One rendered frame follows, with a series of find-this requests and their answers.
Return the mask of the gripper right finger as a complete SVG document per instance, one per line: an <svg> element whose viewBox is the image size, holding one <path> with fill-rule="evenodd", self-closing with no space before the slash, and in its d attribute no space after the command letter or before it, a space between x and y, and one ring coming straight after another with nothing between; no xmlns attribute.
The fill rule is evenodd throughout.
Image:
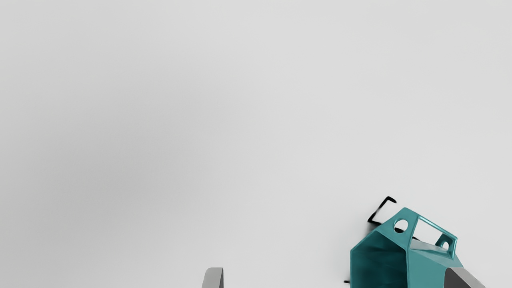
<svg viewBox="0 0 512 288"><path fill-rule="evenodd" d="M485 286L464 267L449 267L446 268L443 288L485 288Z"/></svg>

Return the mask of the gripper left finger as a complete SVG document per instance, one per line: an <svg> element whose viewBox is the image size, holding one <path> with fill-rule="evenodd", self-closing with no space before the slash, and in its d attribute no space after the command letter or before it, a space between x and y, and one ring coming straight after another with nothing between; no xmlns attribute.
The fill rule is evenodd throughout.
<svg viewBox="0 0 512 288"><path fill-rule="evenodd" d="M224 288L224 269L208 268L204 275L202 288Z"/></svg>

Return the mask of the teal faceted mug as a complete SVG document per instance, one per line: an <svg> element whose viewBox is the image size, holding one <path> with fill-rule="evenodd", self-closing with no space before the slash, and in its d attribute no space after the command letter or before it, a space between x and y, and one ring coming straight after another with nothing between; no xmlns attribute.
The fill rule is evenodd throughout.
<svg viewBox="0 0 512 288"><path fill-rule="evenodd" d="M419 222L441 233L435 244L414 237ZM444 288L446 270L463 265L457 237L402 208L350 251L350 288Z"/></svg>

